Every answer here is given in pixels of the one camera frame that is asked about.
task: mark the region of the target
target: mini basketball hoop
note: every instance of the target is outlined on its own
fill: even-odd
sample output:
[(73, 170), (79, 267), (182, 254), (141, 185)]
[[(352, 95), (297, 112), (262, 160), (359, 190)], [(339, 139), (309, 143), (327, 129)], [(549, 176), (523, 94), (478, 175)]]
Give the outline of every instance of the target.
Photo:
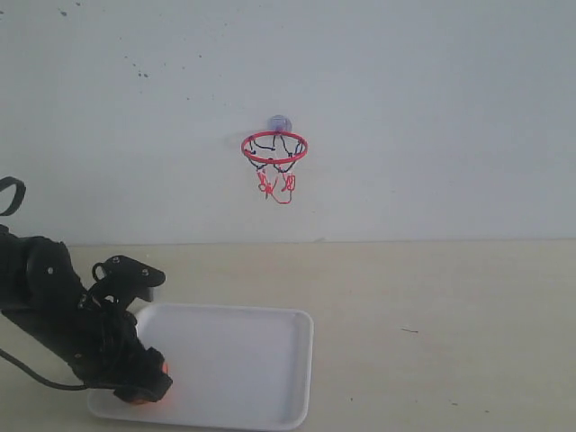
[[(282, 116), (273, 117), (269, 124), (274, 125), (278, 121), (281, 121), (282, 125), (292, 127), (290, 121)], [(276, 130), (265, 130), (250, 135), (242, 141), (241, 149), (242, 154), (256, 168), (256, 175), (260, 182), (258, 189), (265, 195), (265, 198), (268, 199), (271, 196), (279, 204), (291, 203), (296, 187), (293, 167), (308, 153), (306, 139), (278, 127)], [(272, 175), (266, 171), (270, 167), (275, 170)]]

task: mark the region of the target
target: plastic tray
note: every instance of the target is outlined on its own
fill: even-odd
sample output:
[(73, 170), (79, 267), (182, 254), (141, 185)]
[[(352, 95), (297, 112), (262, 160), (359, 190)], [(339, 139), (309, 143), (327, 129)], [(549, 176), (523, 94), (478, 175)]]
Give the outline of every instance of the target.
[(313, 335), (306, 312), (164, 303), (138, 320), (142, 343), (164, 354), (174, 384), (163, 400), (141, 406), (92, 390), (96, 416), (270, 431), (304, 421)]

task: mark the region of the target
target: white wall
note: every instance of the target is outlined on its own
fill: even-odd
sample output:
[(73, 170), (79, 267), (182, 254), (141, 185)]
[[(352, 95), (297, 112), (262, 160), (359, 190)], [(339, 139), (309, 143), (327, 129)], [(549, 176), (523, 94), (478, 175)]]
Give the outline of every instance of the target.
[[(576, 237), (573, 0), (80, 3), (0, 0), (20, 234)], [(310, 142), (291, 206), (239, 153), (275, 113)]]

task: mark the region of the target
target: beige tabletop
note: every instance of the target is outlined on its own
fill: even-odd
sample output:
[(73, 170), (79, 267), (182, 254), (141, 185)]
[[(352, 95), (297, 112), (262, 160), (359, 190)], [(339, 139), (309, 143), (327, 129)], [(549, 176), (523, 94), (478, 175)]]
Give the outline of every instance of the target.
[[(166, 272), (157, 302), (309, 312), (302, 431), (576, 428), (576, 241), (72, 248), (85, 284), (94, 262), (120, 253)], [(0, 341), (74, 381), (6, 319)], [(93, 418), (82, 392), (45, 388), (6, 362), (0, 383), (2, 431), (183, 430)]]

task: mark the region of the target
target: red rim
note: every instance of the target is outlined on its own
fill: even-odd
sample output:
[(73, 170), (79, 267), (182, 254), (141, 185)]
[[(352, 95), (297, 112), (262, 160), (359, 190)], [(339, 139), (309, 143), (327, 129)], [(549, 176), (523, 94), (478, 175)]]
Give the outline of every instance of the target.
[[(292, 157), (286, 157), (284, 159), (266, 159), (263, 157), (255, 156), (252, 153), (250, 153), (249, 150), (246, 149), (246, 146), (251, 140), (260, 137), (268, 137), (272, 135), (284, 135), (285, 137), (294, 138), (295, 140), (298, 140), (299, 142), (302, 143), (302, 145), (304, 146), (304, 150), (301, 153), (298, 153), (297, 155), (294, 155)], [(241, 148), (244, 156), (246, 156), (250, 160), (253, 160), (254, 162), (259, 162), (261, 164), (268, 164), (268, 165), (282, 165), (282, 164), (291, 164), (292, 162), (296, 162), (297, 160), (300, 160), (303, 157), (305, 157), (306, 154), (308, 153), (308, 141), (306, 141), (304, 137), (301, 137), (300, 135), (297, 135), (295, 133), (265, 130), (263, 132), (255, 133), (254, 135), (250, 135), (249, 137), (244, 139), (242, 141)]]

